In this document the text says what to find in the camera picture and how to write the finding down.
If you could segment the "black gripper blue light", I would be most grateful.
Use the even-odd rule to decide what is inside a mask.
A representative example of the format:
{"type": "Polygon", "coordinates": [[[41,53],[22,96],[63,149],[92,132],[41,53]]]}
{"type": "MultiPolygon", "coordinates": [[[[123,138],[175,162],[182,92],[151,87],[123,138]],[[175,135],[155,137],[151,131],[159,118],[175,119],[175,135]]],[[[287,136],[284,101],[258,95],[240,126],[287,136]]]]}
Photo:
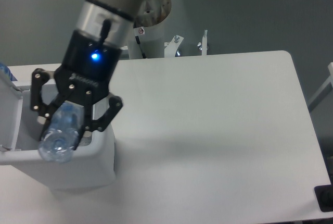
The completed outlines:
{"type": "Polygon", "coordinates": [[[109,91],[109,83],[122,50],[91,39],[78,30],[73,31],[64,59],[54,73],[57,96],[45,104],[42,86],[51,79],[51,72],[37,68],[32,72],[30,109],[38,113],[37,121],[43,126],[39,141],[51,124],[52,117],[64,102],[84,106],[83,123],[78,130],[79,146],[85,132],[103,132],[123,107],[122,98],[109,91]],[[94,120],[93,105],[106,98],[109,108],[94,120]]]}

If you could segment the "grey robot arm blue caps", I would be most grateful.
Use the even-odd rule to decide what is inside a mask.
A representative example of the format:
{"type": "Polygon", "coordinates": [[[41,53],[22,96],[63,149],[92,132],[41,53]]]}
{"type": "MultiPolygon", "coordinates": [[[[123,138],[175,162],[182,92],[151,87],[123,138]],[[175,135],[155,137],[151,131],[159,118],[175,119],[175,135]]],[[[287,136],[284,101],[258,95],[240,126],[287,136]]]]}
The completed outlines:
{"type": "Polygon", "coordinates": [[[50,73],[32,72],[30,108],[42,118],[41,137],[52,135],[54,114],[65,102],[83,107],[76,149],[85,133],[104,131],[122,108],[120,97],[109,92],[109,82],[127,34],[144,0],[85,0],[61,65],[50,73]]]}

